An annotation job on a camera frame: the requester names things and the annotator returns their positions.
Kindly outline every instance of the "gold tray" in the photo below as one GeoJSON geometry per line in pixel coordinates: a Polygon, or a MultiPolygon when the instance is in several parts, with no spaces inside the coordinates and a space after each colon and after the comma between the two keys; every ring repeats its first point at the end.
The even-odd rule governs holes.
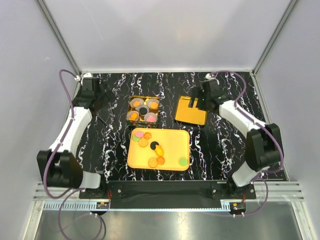
{"type": "MultiPolygon", "coordinates": [[[[127,111],[127,114],[131,111],[135,111],[135,108],[130,106],[130,102],[135,99],[142,99],[144,101],[144,105],[147,105],[147,101],[149,99],[156,99],[159,101],[159,105],[160,105],[160,98],[156,97],[156,96],[138,96],[138,95],[133,95],[130,97],[129,99],[129,108],[127,111]]],[[[154,110],[154,109],[149,109],[150,113],[154,113],[156,114],[156,122],[147,122],[144,120],[144,117],[139,115],[139,119],[137,121],[131,121],[131,120],[127,120],[127,123],[129,126],[136,126],[136,127],[151,127],[151,128],[156,128],[158,126],[158,122],[159,122],[159,108],[154,110]]]]}
{"type": "Polygon", "coordinates": [[[176,105],[174,119],[179,122],[204,126],[207,120],[207,111],[196,108],[198,99],[194,100],[193,107],[188,107],[191,97],[180,96],[176,105]]]}

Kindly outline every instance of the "orange tray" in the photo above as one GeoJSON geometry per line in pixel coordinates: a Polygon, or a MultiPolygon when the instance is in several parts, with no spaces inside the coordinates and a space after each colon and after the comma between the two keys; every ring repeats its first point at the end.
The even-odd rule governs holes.
{"type": "Polygon", "coordinates": [[[189,142],[189,133],[185,130],[135,128],[131,133],[127,163],[136,169],[185,171],[190,164],[189,142]],[[144,136],[136,136],[137,132],[143,132],[144,136]]]}

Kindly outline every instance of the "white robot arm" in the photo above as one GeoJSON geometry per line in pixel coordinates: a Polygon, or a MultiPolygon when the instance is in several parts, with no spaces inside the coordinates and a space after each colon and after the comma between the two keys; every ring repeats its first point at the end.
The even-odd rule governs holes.
{"type": "Polygon", "coordinates": [[[233,190],[236,190],[250,184],[259,173],[280,161],[283,154],[281,134],[276,124],[266,124],[258,120],[235,101],[230,100],[219,85],[217,79],[210,78],[202,82],[202,87],[193,88],[189,107],[192,108],[195,98],[198,98],[198,109],[220,115],[246,138],[245,162],[228,180],[233,190]]]}
{"type": "Polygon", "coordinates": [[[97,189],[100,186],[101,176],[83,171],[77,162],[76,153],[93,115],[112,102],[114,95],[97,77],[84,77],[80,83],[80,89],[72,101],[73,108],[59,136],[47,151],[40,151],[37,155],[42,181],[45,178],[48,187],[97,189]],[[53,160],[46,171],[52,155],[53,160]]]}

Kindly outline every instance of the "gray wall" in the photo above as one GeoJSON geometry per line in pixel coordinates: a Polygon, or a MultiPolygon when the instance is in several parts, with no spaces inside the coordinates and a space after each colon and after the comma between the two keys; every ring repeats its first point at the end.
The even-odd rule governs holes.
{"type": "Polygon", "coordinates": [[[258,72],[286,165],[300,182],[320,237],[320,1],[301,0],[258,72]]]}
{"type": "MultiPolygon", "coordinates": [[[[71,67],[34,0],[1,1],[0,36],[0,239],[17,240],[40,180],[37,153],[67,112],[58,72],[71,67]]],[[[72,89],[73,79],[65,80],[72,89]]]]}
{"type": "Polygon", "coordinates": [[[290,0],[45,0],[83,71],[251,70],[290,0]]]}

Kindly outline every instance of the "yellow tray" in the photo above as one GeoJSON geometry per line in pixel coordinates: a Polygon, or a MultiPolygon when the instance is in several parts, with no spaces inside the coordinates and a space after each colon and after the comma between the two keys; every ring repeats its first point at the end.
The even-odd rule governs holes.
{"type": "Polygon", "coordinates": [[[189,142],[189,133],[185,130],[135,128],[131,133],[127,163],[131,168],[136,169],[185,171],[189,168],[190,164],[189,142]],[[151,139],[146,140],[146,138],[148,138],[146,135],[146,137],[143,136],[140,139],[139,137],[135,137],[134,139],[137,131],[141,131],[144,134],[150,133],[151,139]],[[159,158],[159,156],[155,150],[151,149],[152,142],[157,142],[162,148],[164,164],[158,164],[161,163],[161,161],[158,161],[155,166],[154,159],[159,158]]]}
{"type": "Polygon", "coordinates": [[[188,107],[191,97],[180,96],[175,110],[174,119],[179,122],[204,126],[207,112],[196,108],[198,98],[194,100],[193,107],[188,107]]]}

